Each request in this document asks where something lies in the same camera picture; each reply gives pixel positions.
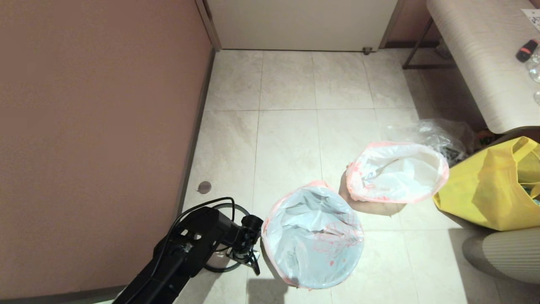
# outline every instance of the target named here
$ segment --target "bag handle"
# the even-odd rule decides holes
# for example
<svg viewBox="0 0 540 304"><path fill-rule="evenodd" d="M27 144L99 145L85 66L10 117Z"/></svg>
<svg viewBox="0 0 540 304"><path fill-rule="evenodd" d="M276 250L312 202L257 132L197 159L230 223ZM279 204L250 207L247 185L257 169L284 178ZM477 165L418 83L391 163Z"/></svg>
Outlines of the bag handle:
<svg viewBox="0 0 540 304"><path fill-rule="evenodd" d="M514 160L516 162L520 162L521 160L523 160L527 155L529 155L531 152L533 152L536 149L536 147L538 146L537 142L535 142L534 140L532 140L532 139L530 139L528 137L525 137L525 136L520 137L516 141L516 143L521 141L522 139L527 140L527 143L525 143L521 148L519 148L519 150L514 152Z"/></svg>
<svg viewBox="0 0 540 304"><path fill-rule="evenodd" d="M540 182L537 183L521 183L521 186L528 186L529 189L531 189L531 193L529 196L531 199L534 199L538 195L540 195Z"/></svg>

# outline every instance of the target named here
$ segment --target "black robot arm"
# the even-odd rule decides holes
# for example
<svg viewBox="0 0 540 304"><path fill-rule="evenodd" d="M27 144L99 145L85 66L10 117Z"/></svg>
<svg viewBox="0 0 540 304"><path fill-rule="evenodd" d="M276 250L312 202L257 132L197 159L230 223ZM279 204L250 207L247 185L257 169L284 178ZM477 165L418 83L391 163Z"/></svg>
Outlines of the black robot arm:
<svg viewBox="0 0 540 304"><path fill-rule="evenodd" d="M220 244L230 247L229 258L252 267L259 275L253 246L261 226L262 220L254 215L245 216L238 226L217 209L196 209L156 245L152 260L113 304L172 303Z"/></svg>

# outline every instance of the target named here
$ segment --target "pink trash bag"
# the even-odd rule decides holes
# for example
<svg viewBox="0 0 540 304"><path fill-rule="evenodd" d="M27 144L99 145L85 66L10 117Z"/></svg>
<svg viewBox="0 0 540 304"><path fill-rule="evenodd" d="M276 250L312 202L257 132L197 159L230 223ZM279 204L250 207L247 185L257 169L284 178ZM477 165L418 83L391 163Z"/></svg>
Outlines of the pink trash bag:
<svg viewBox="0 0 540 304"><path fill-rule="evenodd" d="M356 201L417 203L448 181L444 156L421 144L371 143L347 167L347 189Z"/></svg>
<svg viewBox="0 0 540 304"><path fill-rule="evenodd" d="M364 238L356 212L323 181L280 199L261 236L268 259L285 283L309 289L329 288L349 277Z"/></svg>

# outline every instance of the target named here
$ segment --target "yellow tote bag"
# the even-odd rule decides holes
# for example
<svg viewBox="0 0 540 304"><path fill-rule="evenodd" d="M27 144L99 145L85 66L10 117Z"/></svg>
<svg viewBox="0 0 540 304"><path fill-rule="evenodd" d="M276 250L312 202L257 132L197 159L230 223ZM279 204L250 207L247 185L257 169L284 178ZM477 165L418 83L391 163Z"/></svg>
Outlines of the yellow tote bag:
<svg viewBox="0 0 540 304"><path fill-rule="evenodd" d="M442 211L505 231L540 226L540 206L532 200L540 200L539 194L540 144L520 137L451 168L448 183L434 200Z"/></svg>

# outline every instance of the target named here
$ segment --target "pink wall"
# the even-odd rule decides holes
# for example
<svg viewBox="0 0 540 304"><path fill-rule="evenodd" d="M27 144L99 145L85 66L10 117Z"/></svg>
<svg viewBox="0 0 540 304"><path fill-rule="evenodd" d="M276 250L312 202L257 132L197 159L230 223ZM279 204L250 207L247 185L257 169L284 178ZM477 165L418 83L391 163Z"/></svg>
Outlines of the pink wall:
<svg viewBox="0 0 540 304"><path fill-rule="evenodd" d="M2 0L0 41L0 299L128 283L178 208L194 0Z"/></svg>

